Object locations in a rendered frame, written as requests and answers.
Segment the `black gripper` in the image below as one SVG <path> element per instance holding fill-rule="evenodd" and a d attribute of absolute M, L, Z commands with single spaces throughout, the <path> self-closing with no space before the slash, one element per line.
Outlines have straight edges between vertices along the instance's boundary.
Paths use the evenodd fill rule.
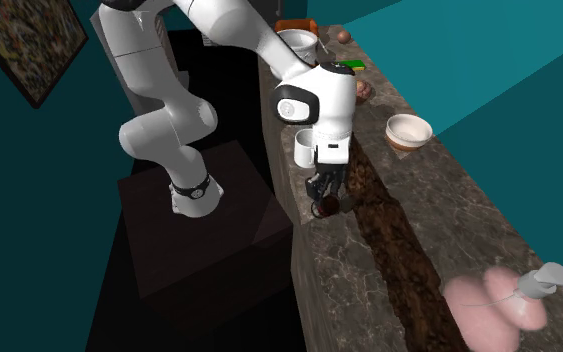
<path fill-rule="evenodd" d="M 347 164 L 316 164 L 319 176 L 312 176 L 305 180 L 306 194 L 314 202 L 322 198 L 322 193 L 329 191 L 332 196 L 342 200 L 347 196 L 345 186 Z"/>

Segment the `dark red cup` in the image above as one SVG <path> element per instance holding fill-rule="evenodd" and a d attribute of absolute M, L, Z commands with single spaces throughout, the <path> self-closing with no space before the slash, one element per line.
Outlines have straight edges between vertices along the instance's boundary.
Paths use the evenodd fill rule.
<path fill-rule="evenodd" d="M 311 205 L 311 212 L 315 218 L 326 218 L 340 212 L 340 200 L 334 195 L 326 195 Z"/>

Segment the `white mug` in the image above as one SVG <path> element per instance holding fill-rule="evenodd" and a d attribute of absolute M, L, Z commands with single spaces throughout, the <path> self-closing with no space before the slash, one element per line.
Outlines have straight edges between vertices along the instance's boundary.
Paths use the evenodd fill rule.
<path fill-rule="evenodd" d="M 303 169 L 315 167 L 314 161 L 314 141 L 312 129 L 301 129 L 294 137 L 293 157 L 295 164 Z"/>

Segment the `white bowl brown base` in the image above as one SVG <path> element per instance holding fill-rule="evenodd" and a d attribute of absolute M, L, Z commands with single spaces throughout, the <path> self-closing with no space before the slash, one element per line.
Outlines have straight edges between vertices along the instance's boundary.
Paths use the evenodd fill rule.
<path fill-rule="evenodd" d="M 417 150 L 433 136 L 430 124 L 416 115 L 396 114 L 391 116 L 386 123 L 386 137 L 389 143 L 398 150 Z"/>

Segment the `dark robot stand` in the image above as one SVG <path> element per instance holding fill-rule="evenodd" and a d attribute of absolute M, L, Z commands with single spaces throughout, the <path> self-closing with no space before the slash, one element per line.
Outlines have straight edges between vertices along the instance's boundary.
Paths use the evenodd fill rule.
<path fill-rule="evenodd" d="M 293 223 L 236 141 L 203 156 L 225 193 L 202 218 L 173 213 L 161 167 L 118 183 L 141 301 L 201 335 L 291 280 Z"/>

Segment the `white pot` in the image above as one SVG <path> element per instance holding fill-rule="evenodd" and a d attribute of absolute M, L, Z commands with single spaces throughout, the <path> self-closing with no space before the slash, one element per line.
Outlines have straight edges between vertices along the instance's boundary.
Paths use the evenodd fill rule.
<path fill-rule="evenodd" d="M 301 60 L 311 66 L 317 65 L 319 41 L 315 34 L 302 29 L 285 29 L 278 31 L 277 34 Z"/>

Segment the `orange box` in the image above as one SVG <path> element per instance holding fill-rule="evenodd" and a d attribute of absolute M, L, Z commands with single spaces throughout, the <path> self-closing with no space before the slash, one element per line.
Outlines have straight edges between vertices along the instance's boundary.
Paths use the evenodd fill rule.
<path fill-rule="evenodd" d="M 318 25 L 313 18 L 303 19 L 282 19 L 275 23 L 274 30 L 276 32 L 287 29 L 306 30 L 318 36 Z"/>

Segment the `pink spray bottle grey nozzle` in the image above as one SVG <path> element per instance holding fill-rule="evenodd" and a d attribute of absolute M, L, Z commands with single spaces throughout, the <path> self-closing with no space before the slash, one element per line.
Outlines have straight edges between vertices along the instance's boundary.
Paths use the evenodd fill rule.
<path fill-rule="evenodd" d="M 458 276 L 444 287 L 452 316 L 472 352 L 516 352 L 522 331 L 547 325 L 542 299 L 563 287 L 563 266 L 548 262 L 525 274 L 501 266 L 481 278 Z"/>

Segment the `framed wall picture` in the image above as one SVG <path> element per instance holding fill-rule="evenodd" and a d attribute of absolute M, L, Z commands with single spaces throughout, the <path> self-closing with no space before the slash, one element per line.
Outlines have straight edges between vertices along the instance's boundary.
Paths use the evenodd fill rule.
<path fill-rule="evenodd" d="M 87 40 L 70 0 L 0 0 L 0 68 L 35 109 Z"/>

